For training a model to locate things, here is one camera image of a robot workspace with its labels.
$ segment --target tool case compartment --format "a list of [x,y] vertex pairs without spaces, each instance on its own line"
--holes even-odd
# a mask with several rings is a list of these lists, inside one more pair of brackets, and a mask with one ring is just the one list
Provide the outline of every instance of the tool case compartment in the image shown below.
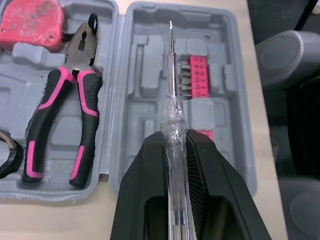
[[167,96],[169,21],[173,24],[177,73],[189,56],[207,58],[209,98],[183,100],[189,129],[212,131],[217,149],[245,180],[257,188],[252,135],[235,17],[223,9],[134,2],[125,16],[115,91],[109,184],[121,179],[146,137],[160,130]]
[[[0,3],[0,17],[9,2]],[[160,130],[167,95],[169,21],[173,23],[178,73],[190,55],[206,56],[208,60],[209,103],[196,98],[183,101],[188,127],[212,131],[217,149],[255,194],[257,181],[240,41],[236,19],[230,12],[134,2],[122,15],[111,0],[59,2],[68,33],[88,21],[91,13],[96,13],[99,20],[94,64],[102,70],[103,84],[98,94],[100,117],[92,173],[84,188],[69,184],[82,129],[75,85],[51,127],[41,183],[21,181],[22,163],[17,172],[0,179],[0,198],[75,201],[93,192],[99,174],[109,174],[109,184],[118,193],[121,179],[144,138]],[[34,54],[35,48],[21,44],[0,54],[0,129],[9,132],[22,147],[26,146],[28,124],[48,73],[63,63],[67,45],[57,53]],[[201,110],[206,117],[197,116]]]
[[[0,16],[10,0],[0,5]],[[95,66],[103,71],[102,87],[98,94],[99,126],[95,136],[95,158],[92,173],[84,188],[69,184],[82,134],[82,116],[77,91],[73,86],[51,127],[46,144],[44,177],[40,184],[21,181],[20,169],[0,180],[0,198],[31,198],[44,201],[73,200],[87,197],[98,184],[100,163],[105,161],[102,139],[108,125],[108,103],[115,44],[118,6],[112,1],[61,0],[67,20],[67,32],[75,33],[87,22],[91,13],[98,15],[98,45]],[[43,61],[44,49],[31,45],[19,46],[21,52],[3,51],[0,55],[0,129],[10,133],[21,146],[26,146],[26,131],[47,83],[48,73],[61,66],[68,44],[57,53],[49,53]]]

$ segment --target toolbox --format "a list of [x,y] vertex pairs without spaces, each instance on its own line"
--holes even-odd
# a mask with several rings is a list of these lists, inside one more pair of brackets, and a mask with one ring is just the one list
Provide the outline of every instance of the toolbox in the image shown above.
[[[100,174],[109,174],[108,183],[118,194],[122,177],[144,139],[160,130],[167,95],[169,21],[174,26],[178,74],[190,56],[207,59],[209,97],[183,100],[187,126],[211,132],[219,152],[240,173],[254,196],[257,180],[253,142],[240,40],[232,13],[134,2],[122,15],[117,4],[109,0],[59,2],[68,33],[74,33],[91,13],[96,13],[99,20],[94,67],[102,73],[102,87],[91,174],[85,187],[69,184],[82,134],[81,107],[74,86],[48,135],[41,183],[22,182],[21,164],[17,172],[0,179],[0,198],[76,201],[94,191]],[[0,3],[0,16],[9,3]],[[24,148],[48,73],[63,63],[66,48],[67,44],[51,53],[17,43],[12,51],[0,53],[0,129]]]

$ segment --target metal shaft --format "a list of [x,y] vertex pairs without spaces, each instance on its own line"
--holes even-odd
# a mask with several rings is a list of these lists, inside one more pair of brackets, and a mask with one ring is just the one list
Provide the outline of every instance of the metal shaft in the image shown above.
[[170,42],[168,58],[168,96],[179,96],[179,85],[176,72],[176,54],[174,46],[174,35],[172,22],[170,21]]

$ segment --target pliers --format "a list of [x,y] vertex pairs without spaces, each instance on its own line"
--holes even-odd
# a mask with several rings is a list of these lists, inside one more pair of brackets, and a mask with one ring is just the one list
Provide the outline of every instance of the pliers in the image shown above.
[[52,70],[34,113],[26,138],[22,181],[38,183],[44,176],[46,143],[53,121],[75,82],[82,114],[82,135],[69,183],[86,185],[95,155],[95,136],[99,125],[98,92],[102,78],[92,69],[97,49],[98,17],[91,14],[82,23],[66,50],[65,63]]

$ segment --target black electrical tape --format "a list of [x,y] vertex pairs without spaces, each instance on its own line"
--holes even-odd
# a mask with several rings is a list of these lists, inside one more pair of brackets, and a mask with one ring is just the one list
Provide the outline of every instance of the black electrical tape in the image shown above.
[[0,141],[5,142],[9,148],[9,157],[4,164],[0,166],[0,179],[3,179],[9,174],[15,173],[20,168],[24,158],[23,148],[13,140],[10,134],[0,129]]

